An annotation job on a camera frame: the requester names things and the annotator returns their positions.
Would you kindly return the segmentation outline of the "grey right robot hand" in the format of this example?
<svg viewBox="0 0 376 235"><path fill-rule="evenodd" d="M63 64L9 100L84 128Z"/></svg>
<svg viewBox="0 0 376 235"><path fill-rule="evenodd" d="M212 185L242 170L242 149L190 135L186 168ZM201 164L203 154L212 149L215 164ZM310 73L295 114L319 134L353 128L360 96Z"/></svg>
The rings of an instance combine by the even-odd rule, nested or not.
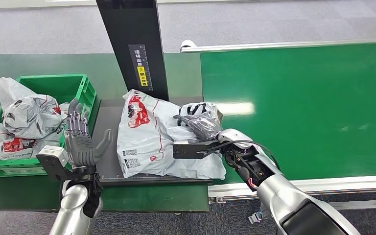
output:
<svg viewBox="0 0 376 235"><path fill-rule="evenodd" d="M219 119L211 116L209 113L199 115L174 115L174 119L185 123L190 127L193 133L202 141L213 141L223 130Z"/></svg>

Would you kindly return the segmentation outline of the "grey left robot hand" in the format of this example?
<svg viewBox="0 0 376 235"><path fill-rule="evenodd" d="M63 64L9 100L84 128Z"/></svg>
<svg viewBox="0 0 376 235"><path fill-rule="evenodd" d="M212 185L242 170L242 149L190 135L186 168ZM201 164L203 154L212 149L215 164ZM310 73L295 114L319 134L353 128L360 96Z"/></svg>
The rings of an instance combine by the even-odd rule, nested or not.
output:
<svg viewBox="0 0 376 235"><path fill-rule="evenodd" d="M81 108L77 98L70 102L64 132L65 150L76 167L97 165L113 140L112 130L107 129L100 143L95 144L88 132L88 113L82 115Z"/></svg>

